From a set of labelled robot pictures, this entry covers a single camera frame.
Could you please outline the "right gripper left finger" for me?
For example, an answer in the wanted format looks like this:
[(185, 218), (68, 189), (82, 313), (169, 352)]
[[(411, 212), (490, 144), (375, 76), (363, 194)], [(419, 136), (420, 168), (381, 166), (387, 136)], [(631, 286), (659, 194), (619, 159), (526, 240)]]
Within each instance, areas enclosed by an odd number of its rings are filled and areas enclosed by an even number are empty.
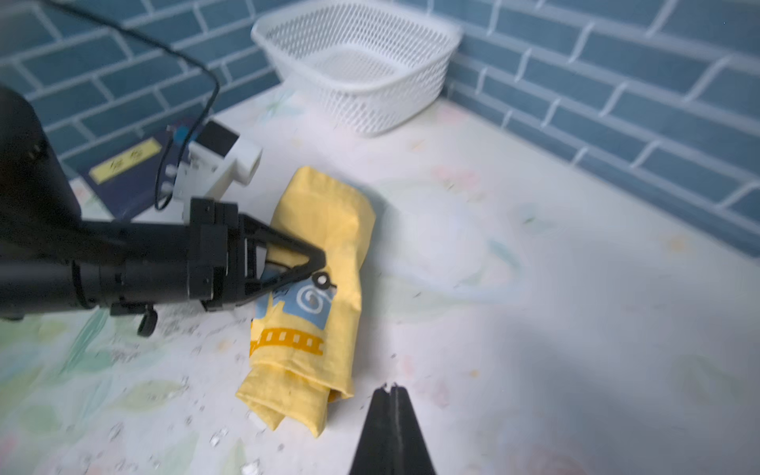
[(386, 386), (373, 392), (350, 475), (392, 473), (390, 403)]

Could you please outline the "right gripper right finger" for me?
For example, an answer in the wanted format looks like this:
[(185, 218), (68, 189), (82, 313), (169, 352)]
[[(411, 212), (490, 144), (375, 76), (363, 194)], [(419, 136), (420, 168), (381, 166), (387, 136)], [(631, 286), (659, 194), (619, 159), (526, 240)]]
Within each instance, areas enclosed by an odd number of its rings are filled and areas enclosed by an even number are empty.
[(391, 388), (393, 474), (435, 475), (435, 467), (406, 388)]

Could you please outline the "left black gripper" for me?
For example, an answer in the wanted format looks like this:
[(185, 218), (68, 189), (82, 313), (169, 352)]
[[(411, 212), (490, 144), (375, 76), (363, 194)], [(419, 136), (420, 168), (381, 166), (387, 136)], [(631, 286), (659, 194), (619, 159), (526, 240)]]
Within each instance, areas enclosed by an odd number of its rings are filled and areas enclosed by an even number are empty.
[[(141, 316), (140, 336), (152, 335), (156, 307), (164, 304), (196, 302), (207, 312), (248, 304), (326, 308), (324, 251), (240, 213), (235, 204), (196, 198), (188, 224), (130, 223), (117, 227), (117, 238), (129, 254), (109, 269), (109, 313)], [(288, 269), (266, 266), (259, 275), (260, 247), (307, 261)]]

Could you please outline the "yellow cartoon car pillowcase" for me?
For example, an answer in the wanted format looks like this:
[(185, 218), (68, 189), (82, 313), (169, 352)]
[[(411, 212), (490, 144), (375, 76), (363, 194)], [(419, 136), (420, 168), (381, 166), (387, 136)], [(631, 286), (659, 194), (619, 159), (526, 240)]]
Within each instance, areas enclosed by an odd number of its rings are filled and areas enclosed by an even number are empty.
[(354, 396), (359, 273), (374, 223), (361, 192), (309, 166), (295, 172), (277, 204), (272, 227), (322, 249), (326, 263), (255, 302), (251, 371), (237, 397), (271, 431), (291, 419), (318, 437), (330, 403)]

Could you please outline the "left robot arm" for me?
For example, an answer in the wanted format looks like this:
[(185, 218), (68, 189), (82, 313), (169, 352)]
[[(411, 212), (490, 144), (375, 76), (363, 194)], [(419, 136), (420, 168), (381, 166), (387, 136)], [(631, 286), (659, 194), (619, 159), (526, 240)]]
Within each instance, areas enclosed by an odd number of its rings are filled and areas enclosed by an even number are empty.
[(33, 107), (1, 91), (1, 316), (106, 309), (154, 333), (162, 304), (213, 312), (308, 282), (330, 286), (326, 255), (232, 203), (194, 197), (184, 225), (91, 222)]

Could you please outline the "dark blue book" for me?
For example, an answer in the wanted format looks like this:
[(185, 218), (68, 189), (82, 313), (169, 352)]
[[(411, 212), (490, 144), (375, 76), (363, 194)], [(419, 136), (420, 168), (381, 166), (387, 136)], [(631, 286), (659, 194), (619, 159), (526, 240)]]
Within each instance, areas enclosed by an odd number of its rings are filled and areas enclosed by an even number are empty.
[(151, 136), (128, 142), (110, 156), (96, 156), (76, 171), (100, 199), (113, 219), (128, 222), (154, 207), (154, 184), (164, 152), (167, 164), (177, 164), (177, 153), (194, 119), (190, 116), (164, 125)]

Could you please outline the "white perforated plastic basket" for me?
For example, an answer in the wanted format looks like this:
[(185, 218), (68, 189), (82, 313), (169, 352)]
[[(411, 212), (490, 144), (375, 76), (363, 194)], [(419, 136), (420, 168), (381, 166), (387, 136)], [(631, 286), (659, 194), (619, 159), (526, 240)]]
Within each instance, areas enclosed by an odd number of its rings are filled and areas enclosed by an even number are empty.
[(303, 1), (262, 15), (251, 39), (279, 78), (352, 132), (377, 136), (443, 91), (461, 27), (382, 1)]

